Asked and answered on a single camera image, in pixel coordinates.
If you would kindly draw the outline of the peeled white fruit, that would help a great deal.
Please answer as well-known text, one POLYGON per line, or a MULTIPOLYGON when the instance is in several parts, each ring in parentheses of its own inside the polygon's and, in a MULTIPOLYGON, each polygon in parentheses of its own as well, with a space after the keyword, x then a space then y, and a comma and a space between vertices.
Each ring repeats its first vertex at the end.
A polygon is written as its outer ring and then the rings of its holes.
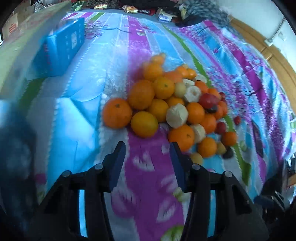
POLYGON ((166 112, 166 121, 172 128, 179 128, 186 123, 188 115, 189 113, 186 107, 178 103, 168 109, 166 112))

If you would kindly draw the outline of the orange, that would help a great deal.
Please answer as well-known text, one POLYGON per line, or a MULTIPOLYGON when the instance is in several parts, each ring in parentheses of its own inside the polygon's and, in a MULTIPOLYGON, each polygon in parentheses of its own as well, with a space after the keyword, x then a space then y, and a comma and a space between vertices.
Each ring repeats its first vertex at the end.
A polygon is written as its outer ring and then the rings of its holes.
POLYGON ((159 128, 158 120, 147 111, 136 113, 130 122, 133 132, 141 138, 153 137, 159 128))
POLYGON ((103 107, 102 118, 109 128, 124 128, 132 119, 132 108, 125 99, 111 98, 103 107))
POLYGON ((195 133, 188 125, 171 129, 168 133, 168 141, 170 143, 177 142, 182 152, 188 151, 194 144, 195 133))

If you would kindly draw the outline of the wooden headboard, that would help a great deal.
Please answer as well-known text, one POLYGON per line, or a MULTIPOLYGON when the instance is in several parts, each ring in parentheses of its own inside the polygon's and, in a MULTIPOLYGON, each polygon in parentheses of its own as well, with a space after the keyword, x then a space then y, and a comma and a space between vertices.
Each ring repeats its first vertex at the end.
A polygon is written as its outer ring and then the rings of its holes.
POLYGON ((272 46, 268 46, 264 40, 265 37, 257 32, 252 27, 248 26, 244 22, 237 20, 233 17, 230 18, 231 26, 236 29, 244 39, 251 45, 253 45, 269 62, 271 68, 274 70, 281 85, 286 92, 288 100, 292 109, 296 108, 296 87, 295 87, 295 71, 292 66, 281 54, 281 52, 272 46))

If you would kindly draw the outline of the orange front right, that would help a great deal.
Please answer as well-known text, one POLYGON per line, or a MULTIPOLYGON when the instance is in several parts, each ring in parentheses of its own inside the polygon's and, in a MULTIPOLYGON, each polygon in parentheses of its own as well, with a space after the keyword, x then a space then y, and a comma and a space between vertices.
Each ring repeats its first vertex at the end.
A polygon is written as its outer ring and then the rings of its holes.
POLYGON ((177 142, 182 152, 188 151, 194 144, 195 133, 188 125, 171 129, 168 133, 168 141, 170 143, 177 142))

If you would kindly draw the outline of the orange front left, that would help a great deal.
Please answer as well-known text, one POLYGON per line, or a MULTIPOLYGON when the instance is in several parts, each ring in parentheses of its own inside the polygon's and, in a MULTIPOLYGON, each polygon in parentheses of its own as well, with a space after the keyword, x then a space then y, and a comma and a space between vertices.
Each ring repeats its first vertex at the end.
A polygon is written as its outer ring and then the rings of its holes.
POLYGON ((103 107, 102 118, 109 128, 124 128, 132 119, 132 108, 125 99, 111 98, 103 107))

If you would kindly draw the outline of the orange front centre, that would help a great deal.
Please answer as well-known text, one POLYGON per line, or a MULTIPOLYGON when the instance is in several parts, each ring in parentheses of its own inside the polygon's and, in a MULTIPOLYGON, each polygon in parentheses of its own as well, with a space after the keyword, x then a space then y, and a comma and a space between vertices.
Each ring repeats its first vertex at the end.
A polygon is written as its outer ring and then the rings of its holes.
POLYGON ((153 137, 159 128, 158 120, 147 111, 136 113, 130 122, 133 132, 141 138, 153 137))

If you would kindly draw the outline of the colourful floral bed sheet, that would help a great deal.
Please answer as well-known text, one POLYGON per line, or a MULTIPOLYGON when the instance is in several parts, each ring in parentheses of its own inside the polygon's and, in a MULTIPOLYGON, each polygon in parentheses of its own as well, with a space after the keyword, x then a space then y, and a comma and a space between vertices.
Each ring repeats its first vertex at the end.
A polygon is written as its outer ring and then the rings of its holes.
POLYGON ((35 240, 34 217, 64 171, 85 172, 113 153, 126 154, 116 187, 104 194, 113 240, 181 240, 191 194, 178 186, 166 121, 182 104, 194 144, 182 152, 209 172, 230 171, 269 232, 285 234, 292 219, 271 218, 295 152, 295 114, 270 64, 250 44, 210 20, 171 27, 119 13, 31 16, 1 46, 1 114, 22 115, 36 135, 34 178, 38 206, 22 232, 1 207, 1 240, 35 240), (27 80, 44 39, 62 20, 85 19, 85 40, 61 76, 27 80), (125 99, 132 117, 147 111, 159 128, 138 137, 102 118, 111 98, 125 99), (255 148, 258 125, 264 156, 255 148))

